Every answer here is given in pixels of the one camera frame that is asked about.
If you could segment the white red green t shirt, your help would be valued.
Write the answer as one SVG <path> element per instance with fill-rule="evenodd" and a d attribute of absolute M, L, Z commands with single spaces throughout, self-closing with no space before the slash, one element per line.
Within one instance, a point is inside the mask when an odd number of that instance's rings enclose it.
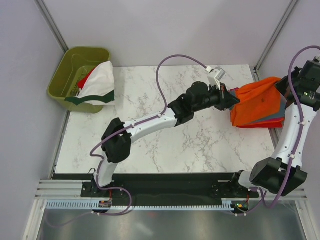
<path fill-rule="evenodd" d="M 76 86 L 79 88 L 78 95 L 66 97 L 66 102 L 76 106 L 80 104 L 115 105 L 114 67 L 110 61 L 96 66 Z"/>

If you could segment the folded red-orange t shirt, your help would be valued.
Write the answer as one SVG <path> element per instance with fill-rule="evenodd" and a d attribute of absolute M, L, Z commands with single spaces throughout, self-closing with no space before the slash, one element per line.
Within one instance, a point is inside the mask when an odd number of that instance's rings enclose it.
<path fill-rule="evenodd" d="M 277 122 L 265 121 L 265 122 L 257 122 L 253 124 L 239 125 L 237 127 L 242 129 L 254 129 L 254 128 L 273 129 L 273 128 L 282 128 L 283 122 L 282 121 L 277 121 Z"/>

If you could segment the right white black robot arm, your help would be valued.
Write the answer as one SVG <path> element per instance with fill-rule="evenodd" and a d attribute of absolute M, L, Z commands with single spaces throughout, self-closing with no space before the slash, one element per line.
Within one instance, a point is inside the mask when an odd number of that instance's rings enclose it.
<path fill-rule="evenodd" d="M 302 154 L 312 121 L 320 110 L 320 62 L 308 60 L 291 73 L 292 84 L 299 101 L 294 99 L 288 77 L 276 83 L 276 89 L 286 99 L 283 129 L 273 154 L 255 164 L 251 172 L 240 171 L 239 178 L 229 184 L 235 197 L 257 186 L 272 194 L 286 196 L 307 179 L 302 170 Z"/>

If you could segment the olive green plastic bin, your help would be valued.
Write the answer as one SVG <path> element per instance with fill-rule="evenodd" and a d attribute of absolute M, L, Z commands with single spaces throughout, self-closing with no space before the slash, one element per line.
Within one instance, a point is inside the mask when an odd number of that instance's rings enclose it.
<path fill-rule="evenodd" d="M 69 49 L 47 88 L 47 94 L 69 112 L 91 114 L 100 112 L 102 106 L 80 103 L 76 99 L 80 92 L 77 83 L 91 70 L 109 59 L 109 51 L 102 47 L 78 46 Z"/>

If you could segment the right aluminium frame post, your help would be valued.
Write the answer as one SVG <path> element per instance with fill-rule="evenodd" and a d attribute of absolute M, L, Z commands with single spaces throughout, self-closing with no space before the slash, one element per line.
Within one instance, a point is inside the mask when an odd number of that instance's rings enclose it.
<path fill-rule="evenodd" d="M 273 46 L 275 45 L 277 39 L 279 38 L 282 30 L 284 29 L 286 23 L 290 19 L 293 11 L 297 7 L 299 0 L 290 0 L 288 6 L 286 7 L 284 13 L 282 14 L 275 30 L 273 31 L 266 47 L 264 48 L 261 56 L 259 57 L 256 65 L 253 67 L 254 72 L 257 74 L 262 65 L 264 64 L 265 60 L 267 59 L 268 55 L 270 54 Z"/>

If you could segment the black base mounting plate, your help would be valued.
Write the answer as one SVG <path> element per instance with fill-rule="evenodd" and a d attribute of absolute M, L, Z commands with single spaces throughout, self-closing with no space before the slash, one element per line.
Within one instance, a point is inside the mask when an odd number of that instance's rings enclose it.
<path fill-rule="evenodd" d="M 82 184 L 81 197 L 111 197 L 116 204 L 128 205 L 203 205 L 220 204 L 223 199 L 257 199 L 257 192 L 238 183 L 240 174 L 232 173 L 167 173 L 119 174 L 100 190 L 94 181 Z"/>

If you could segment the aluminium extrusion rail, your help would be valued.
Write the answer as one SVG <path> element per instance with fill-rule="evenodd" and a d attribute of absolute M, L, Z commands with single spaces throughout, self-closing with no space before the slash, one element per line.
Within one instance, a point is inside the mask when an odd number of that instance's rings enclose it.
<path fill-rule="evenodd" d="M 81 180 L 41 180 L 35 194 L 36 199 L 75 200 L 81 198 Z"/>

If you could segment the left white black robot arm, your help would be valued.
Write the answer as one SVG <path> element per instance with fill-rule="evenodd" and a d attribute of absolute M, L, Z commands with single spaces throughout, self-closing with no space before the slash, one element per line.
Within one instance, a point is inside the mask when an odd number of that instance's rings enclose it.
<path fill-rule="evenodd" d="M 197 81 L 186 93 L 167 105 L 162 113 L 127 122 L 119 118 L 113 119 L 97 145 L 103 154 L 100 155 L 101 162 L 94 174 L 92 191 L 99 197 L 109 193 L 118 164 L 130 156 L 131 146 L 137 140 L 183 125 L 192 120 L 196 112 L 212 107 L 225 111 L 238 103 L 240 100 L 227 90 L 225 84 L 207 86 L 206 83 Z"/>

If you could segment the left aluminium frame post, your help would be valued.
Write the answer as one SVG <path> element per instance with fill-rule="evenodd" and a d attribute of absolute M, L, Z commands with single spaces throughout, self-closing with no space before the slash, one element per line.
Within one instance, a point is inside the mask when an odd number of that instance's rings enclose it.
<path fill-rule="evenodd" d="M 55 39 L 57 40 L 59 46 L 61 47 L 63 52 L 66 53 L 69 50 L 68 45 L 67 45 L 66 41 L 64 40 L 57 24 L 55 23 L 55 20 L 54 20 L 52 14 L 50 13 L 50 10 L 47 7 L 45 1 L 44 0 L 34 0 L 34 2 L 37 5 L 38 9 L 40 10 L 43 18 L 45 19 L 47 25 L 49 26 L 51 32 L 53 33 Z"/>

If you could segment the aluminium frame post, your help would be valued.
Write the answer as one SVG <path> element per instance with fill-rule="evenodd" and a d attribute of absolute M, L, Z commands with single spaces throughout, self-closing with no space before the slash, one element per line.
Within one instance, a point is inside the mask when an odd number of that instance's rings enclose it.
<path fill-rule="evenodd" d="M 257 74 L 262 65 L 264 64 L 265 60 L 267 59 L 268 55 L 270 54 L 273 46 L 275 45 L 277 39 L 279 38 L 282 30 L 284 29 L 286 23 L 290 19 L 293 11 L 297 7 L 299 0 L 290 0 L 288 6 L 286 7 L 284 13 L 282 14 L 275 30 L 273 31 L 266 47 L 264 48 L 261 56 L 259 57 L 256 65 L 253 67 L 254 72 Z"/>
<path fill-rule="evenodd" d="M 57 24 L 55 23 L 55 20 L 54 20 L 52 14 L 50 13 L 50 10 L 47 7 L 45 1 L 44 0 L 34 0 L 34 2 L 37 5 L 38 9 L 40 10 L 43 18 L 45 19 L 47 25 L 49 26 L 51 32 L 53 33 L 55 39 L 57 40 L 59 46 L 61 47 L 63 52 L 66 53 L 69 50 L 68 45 L 67 45 L 66 41 L 64 40 Z"/>

